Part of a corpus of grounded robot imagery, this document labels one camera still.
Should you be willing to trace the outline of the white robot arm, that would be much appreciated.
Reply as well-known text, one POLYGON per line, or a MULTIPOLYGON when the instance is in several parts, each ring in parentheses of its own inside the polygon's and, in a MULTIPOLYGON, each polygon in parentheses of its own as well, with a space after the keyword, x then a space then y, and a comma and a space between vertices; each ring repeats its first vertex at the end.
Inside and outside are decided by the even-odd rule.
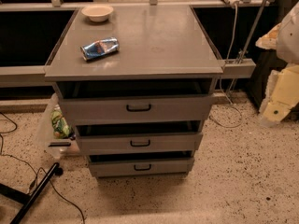
POLYGON ((284 120, 299 103, 299 2, 255 46, 274 49, 287 63, 280 72, 270 73, 259 109, 261 124, 271 127, 284 120))

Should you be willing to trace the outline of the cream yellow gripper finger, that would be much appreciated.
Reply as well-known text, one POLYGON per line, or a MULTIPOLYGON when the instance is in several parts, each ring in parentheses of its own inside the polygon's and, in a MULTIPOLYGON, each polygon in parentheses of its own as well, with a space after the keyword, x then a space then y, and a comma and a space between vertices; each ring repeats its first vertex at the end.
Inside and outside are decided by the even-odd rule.
POLYGON ((259 109, 260 123, 263 126, 279 124, 298 103, 299 65, 288 63, 280 72, 272 70, 259 109))

